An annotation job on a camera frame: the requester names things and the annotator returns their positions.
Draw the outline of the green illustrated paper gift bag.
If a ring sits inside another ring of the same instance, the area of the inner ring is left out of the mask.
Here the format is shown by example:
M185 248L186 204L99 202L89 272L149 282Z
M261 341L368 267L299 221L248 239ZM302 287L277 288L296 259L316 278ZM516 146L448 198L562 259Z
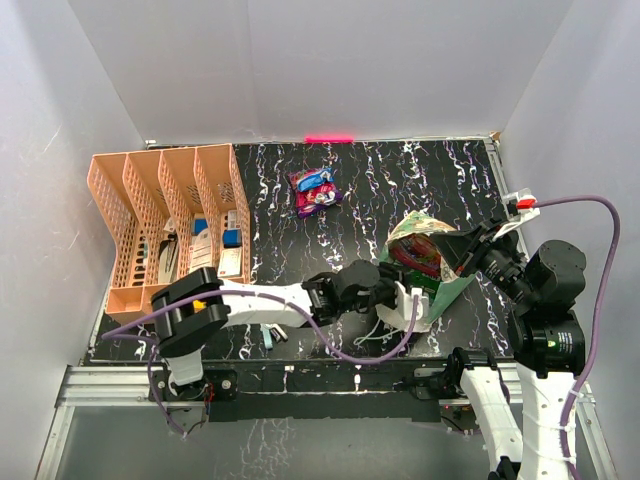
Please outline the green illustrated paper gift bag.
M421 211L408 213L390 232L377 261L400 268L409 285L423 291L422 310L414 331L428 333L445 310L472 282L457 276L431 240L435 233L452 232L454 228Z

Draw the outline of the purple Fox's candy packet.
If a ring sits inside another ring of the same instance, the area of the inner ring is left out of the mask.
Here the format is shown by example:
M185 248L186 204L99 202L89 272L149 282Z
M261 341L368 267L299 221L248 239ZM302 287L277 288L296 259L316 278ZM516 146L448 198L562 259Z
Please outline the purple Fox's candy packet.
M296 214L300 219L310 217L320 211L340 203L343 194L337 188L334 178L330 183L325 183L317 188L306 192L299 192L294 186L302 172L300 171L289 175L289 183L294 191L296 199Z

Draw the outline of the blue chocolate snack packet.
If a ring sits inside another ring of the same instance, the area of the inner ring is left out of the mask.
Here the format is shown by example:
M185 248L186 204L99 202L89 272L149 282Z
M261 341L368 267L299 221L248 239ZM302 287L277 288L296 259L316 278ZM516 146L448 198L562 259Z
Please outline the blue chocolate snack packet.
M332 181L331 168L318 168L302 172L300 177L294 181L294 186L299 192L306 192Z

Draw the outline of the purple berries candy packet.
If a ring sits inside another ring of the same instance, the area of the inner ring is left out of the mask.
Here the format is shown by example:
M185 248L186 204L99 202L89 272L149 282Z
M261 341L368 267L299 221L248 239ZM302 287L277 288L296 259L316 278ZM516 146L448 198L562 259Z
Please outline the purple berries candy packet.
M389 247L389 254L413 270L441 276L440 252L425 234L410 234L394 240Z

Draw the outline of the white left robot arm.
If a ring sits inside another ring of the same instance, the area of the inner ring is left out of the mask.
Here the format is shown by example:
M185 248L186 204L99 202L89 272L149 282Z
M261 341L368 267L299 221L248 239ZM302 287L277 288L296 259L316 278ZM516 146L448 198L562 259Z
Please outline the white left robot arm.
M413 300L405 275L388 263L356 260L286 286L250 285L222 279L202 267L151 297L159 353L171 385L194 399L206 387L201 348L219 330L236 325L291 328L330 325L345 313L374 310L381 318L411 319Z

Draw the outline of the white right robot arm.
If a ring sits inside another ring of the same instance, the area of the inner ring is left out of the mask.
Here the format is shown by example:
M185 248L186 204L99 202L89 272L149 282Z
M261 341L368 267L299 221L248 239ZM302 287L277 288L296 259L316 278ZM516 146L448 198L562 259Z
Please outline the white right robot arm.
M586 365L582 328L573 311L585 288L586 256L562 240L544 242L526 260L516 231L496 221L468 232L435 233L432 243L460 277L482 273L514 305L508 336L522 395L515 421L496 361L457 347L432 392L466 397L490 459L491 479L570 479L576 470L571 401Z

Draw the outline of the small teal white clip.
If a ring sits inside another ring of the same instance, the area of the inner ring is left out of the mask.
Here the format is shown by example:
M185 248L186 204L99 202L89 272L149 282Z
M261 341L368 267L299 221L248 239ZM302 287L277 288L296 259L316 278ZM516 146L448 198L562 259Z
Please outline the small teal white clip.
M287 333L278 324L262 324L261 333L267 350L272 350L277 344L289 340Z

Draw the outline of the white papers in organizer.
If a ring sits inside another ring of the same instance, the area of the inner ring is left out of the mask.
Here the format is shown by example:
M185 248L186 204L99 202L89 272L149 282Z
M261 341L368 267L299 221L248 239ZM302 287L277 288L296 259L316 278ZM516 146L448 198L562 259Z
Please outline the white papers in organizer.
M237 210L229 210L221 216L221 234L212 236L212 230L203 215L196 214L192 223L188 259L188 272L201 267L214 266L219 277L231 278L240 282L242 274L243 247L224 248L223 232L227 229L240 229ZM160 242L158 283L168 284L179 278L179 245L176 227L172 219L164 225L165 238Z

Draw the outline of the blue box in organizer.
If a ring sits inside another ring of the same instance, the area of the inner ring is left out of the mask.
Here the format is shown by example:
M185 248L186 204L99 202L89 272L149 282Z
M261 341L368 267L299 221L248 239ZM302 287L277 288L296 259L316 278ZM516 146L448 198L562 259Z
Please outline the blue box in organizer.
M242 246L242 232L240 229L227 229L223 232L224 248L239 248Z

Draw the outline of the pink tape strip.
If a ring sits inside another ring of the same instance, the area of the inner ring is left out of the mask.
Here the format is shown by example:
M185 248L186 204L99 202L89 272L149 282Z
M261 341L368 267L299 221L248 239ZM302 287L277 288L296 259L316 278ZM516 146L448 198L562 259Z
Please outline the pink tape strip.
M354 138L348 135L308 135L304 138L306 144L344 144L353 141Z

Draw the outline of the orange plastic desk organizer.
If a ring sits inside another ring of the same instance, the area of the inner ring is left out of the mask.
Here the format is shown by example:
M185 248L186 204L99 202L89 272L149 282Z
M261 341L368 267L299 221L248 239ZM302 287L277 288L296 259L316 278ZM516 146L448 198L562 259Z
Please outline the orange plastic desk organizer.
M232 145L96 154L87 184L116 248L105 312L118 324L150 313L152 295L197 264L219 268L230 230L240 232L240 264L223 274L249 281L250 209ZM199 219L209 244L197 261Z

